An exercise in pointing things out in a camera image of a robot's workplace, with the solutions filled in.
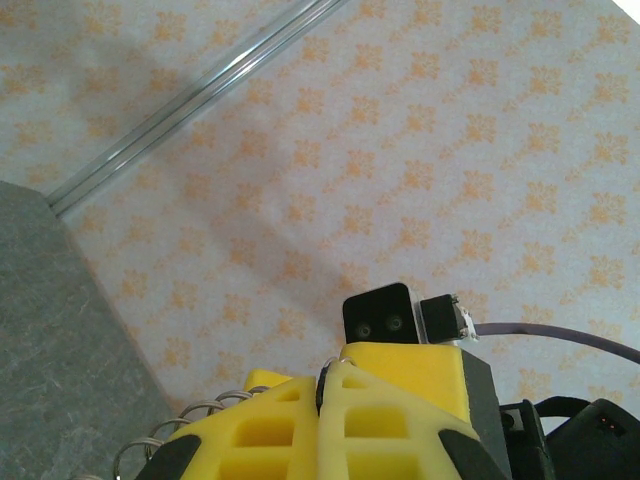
black camera module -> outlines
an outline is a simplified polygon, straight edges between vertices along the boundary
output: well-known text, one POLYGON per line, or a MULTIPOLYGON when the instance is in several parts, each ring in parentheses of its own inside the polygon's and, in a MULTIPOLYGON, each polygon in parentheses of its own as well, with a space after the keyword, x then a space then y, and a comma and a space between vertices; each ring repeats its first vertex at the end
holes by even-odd
POLYGON ((347 343, 423 343, 409 287, 394 283, 345 300, 342 316, 347 343))

coiled spring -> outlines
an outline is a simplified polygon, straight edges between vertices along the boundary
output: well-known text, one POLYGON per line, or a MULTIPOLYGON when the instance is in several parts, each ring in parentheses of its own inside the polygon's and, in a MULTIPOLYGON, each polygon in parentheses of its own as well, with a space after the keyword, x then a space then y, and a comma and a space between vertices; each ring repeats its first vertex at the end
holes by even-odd
MULTIPOLYGON (((148 436, 138 438, 136 440, 133 440, 132 442, 127 443, 125 446, 123 446, 118 451, 118 453, 116 453, 116 456, 113 460, 113 480, 122 480, 122 477, 120 476, 120 462, 122 460, 122 456, 124 455, 124 453, 130 448, 136 447, 136 446, 144 447, 145 461, 148 462, 149 460, 151 460, 151 457, 153 456, 153 451, 157 450, 164 444, 163 440, 155 438, 158 432, 162 430, 164 427, 173 425, 174 426, 173 431, 176 432, 180 429, 180 427, 184 425, 188 425, 192 422, 186 417, 187 415, 190 415, 196 410, 206 409, 207 411, 206 416, 213 415, 216 412, 220 412, 225 408, 227 408, 227 406, 222 403, 225 400, 235 399, 235 400, 238 400, 239 402, 242 402, 244 400, 248 400, 249 398, 253 397, 256 393, 262 393, 268 389, 269 387, 254 387, 248 392, 245 392, 243 390, 230 390, 221 395, 218 395, 215 400, 206 400, 206 401, 196 402, 189 405, 176 418, 172 418, 171 420, 164 421, 162 423, 159 423, 155 427, 153 427, 149 432, 148 436)), ((76 475, 74 477, 71 477, 70 480, 102 480, 102 479, 100 477, 96 477, 95 475, 81 474, 81 475, 76 475)))

rectangular hole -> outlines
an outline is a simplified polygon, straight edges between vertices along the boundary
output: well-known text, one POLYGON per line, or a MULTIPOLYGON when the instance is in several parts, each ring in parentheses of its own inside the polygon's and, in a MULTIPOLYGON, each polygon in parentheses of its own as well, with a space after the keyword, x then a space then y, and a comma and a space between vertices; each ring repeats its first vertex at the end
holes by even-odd
POLYGON ((287 468, 279 459, 223 460, 217 480, 286 480, 287 468))
POLYGON ((297 390, 290 390, 278 397, 278 402, 297 402, 298 400, 300 400, 300 392, 297 390))
POLYGON ((237 447, 284 447, 293 444, 295 426, 291 418, 251 418, 236 431, 237 447))
POLYGON ((345 377, 342 380, 342 388, 367 388, 367 386, 355 377, 345 377))
POLYGON ((344 436, 408 438, 404 412, 393 406, 352 407, 344 419, 344 436))
POLYGON ((348 453, 349 480, 424 480, 415 455, 348 453))

cable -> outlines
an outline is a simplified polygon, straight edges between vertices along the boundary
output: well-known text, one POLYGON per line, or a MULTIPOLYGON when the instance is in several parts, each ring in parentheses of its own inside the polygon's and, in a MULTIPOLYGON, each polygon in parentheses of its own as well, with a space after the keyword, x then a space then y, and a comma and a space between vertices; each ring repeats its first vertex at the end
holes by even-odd
POLYGON ((591 405, 591 402, 581 398, 557 396, 549 397, 546 400, 536 403, 535 407, 540 418, 573 418, 589 405, 591 405))
POLYGON ((538 325, 532 323, 477 323, 476 332, 482 335, 536 335, 539 337, 558 338, 569 342, 580 343, 597 348, 605 352, 613 353, 640 365, 640 351, 621 343, 607 340, 606 338, 578 332, 569 328, 554 327, 551 325, 538 325))

camera lens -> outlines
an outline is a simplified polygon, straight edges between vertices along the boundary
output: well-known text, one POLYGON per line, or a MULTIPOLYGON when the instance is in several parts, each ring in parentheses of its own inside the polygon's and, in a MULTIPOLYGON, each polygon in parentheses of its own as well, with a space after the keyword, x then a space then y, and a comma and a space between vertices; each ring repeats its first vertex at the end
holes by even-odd
POLYGON ((371 335, 371 327, 366 323, 361 323, 356 329, 356 335, 358 335, 360 339, 368 338, 369 335, 371 335))
POLYGON ((387 326, 387 330, 397 332, 402 328, 402 318, 400 318, 399 315, 391 315, 390 317, 387 317, 385 324, 387 326))

